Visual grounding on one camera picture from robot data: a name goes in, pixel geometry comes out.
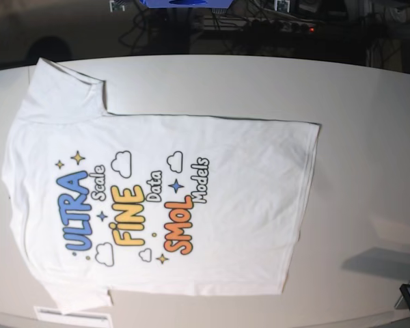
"star icon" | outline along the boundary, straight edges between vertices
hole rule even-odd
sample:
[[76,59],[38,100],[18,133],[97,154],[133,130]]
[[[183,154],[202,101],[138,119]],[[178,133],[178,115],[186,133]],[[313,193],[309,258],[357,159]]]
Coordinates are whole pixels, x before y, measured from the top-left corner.
[[58,161],[55,165],[58,166],[59,169],[61,169],[65,164],[63,164],[61,161]]
[[178,179],[175,180],[174,184],[169,184],[169,187],[173,188],[175,190],[175,193],[178,193],[179,188],[184,188],[184,186],[178,184]]
[[168,258],[166,258],[165,256],[164,256],[164,254],[161,254],[161,256],[159,257],[159,258],[156,258],[157,260],[160,260],[161,261],[161,264],[164,264],[164,262],[165,261],[168,261],[169,259]]
[[102,220],[102,222],[103,222],[103,220],[105,220],[106,218],[107,218],[107,216],[105,215],[105,214],[103,214],[103,211],[102,212],[100,212],[100,214],[99,215],[96,215],[98,218],[100,218],[100,220]]
[[76,152],[76,155],[74,155],[73,157],[70,157],[71,159],[74,159],[77,163],[77,165],[79,165],[79,163],[85,159],[85,157],[82,157],[79,152]]

